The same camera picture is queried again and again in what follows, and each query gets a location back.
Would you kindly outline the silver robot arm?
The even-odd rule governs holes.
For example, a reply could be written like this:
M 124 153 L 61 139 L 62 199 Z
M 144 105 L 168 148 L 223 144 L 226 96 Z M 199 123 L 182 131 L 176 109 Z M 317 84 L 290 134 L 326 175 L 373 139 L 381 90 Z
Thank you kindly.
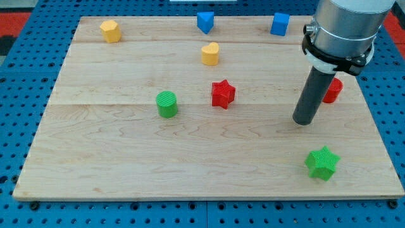
M 374 40 L 394 0 L 320 0 L 303 27 L 301 48 L 312 68 L 292 118 L 309 125 L 336 73 L 358 76 L 374 55 Z

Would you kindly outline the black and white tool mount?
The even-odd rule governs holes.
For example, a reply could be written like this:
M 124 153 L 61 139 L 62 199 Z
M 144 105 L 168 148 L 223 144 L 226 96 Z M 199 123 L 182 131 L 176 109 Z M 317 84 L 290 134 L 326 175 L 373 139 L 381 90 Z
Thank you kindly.
M 373 57 L 374 37 L 346 39 L 324 31 L 315 23 L 306 24 L 303 32 L 302 51 L 321 73 L 358 76 Z

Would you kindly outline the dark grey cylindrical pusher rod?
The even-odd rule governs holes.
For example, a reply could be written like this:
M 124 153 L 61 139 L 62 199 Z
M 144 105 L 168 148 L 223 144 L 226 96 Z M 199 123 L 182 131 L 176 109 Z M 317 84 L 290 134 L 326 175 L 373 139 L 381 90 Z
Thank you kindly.
M 309 125 L 333 81 L 335 74 L 327 74 L 311 68 L 292 118 L 299 125 Z

